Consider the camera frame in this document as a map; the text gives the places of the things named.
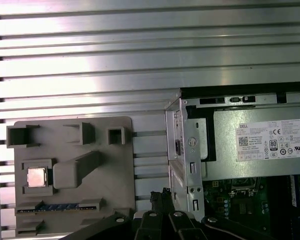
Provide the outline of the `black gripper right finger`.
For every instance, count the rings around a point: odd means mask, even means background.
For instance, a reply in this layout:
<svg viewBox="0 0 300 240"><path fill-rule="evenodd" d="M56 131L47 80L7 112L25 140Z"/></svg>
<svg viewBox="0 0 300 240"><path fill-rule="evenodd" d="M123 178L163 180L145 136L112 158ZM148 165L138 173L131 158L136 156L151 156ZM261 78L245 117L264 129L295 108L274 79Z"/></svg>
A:
<svg viewBox="0 0 300 240"><path fill-rule="evenodd" d="M176 210L172 192L162 189L162 203L178 240L273 240L272 236L218 215L197 221L188 212Z"/></svg>

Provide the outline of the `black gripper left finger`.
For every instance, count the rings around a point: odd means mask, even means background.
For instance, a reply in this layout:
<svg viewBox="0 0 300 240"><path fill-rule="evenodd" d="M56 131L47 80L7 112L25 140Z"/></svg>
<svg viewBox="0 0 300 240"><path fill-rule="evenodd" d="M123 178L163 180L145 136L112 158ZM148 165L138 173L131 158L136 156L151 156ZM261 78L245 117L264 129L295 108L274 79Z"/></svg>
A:
<svg viewBox="0 0 300 240"><path fill-rule="evenodd" d="M83 227L66 240L160 240L164 218L162 192L151 192L151 210L138 211L134 217L116 212L96 223Z"/></svg>

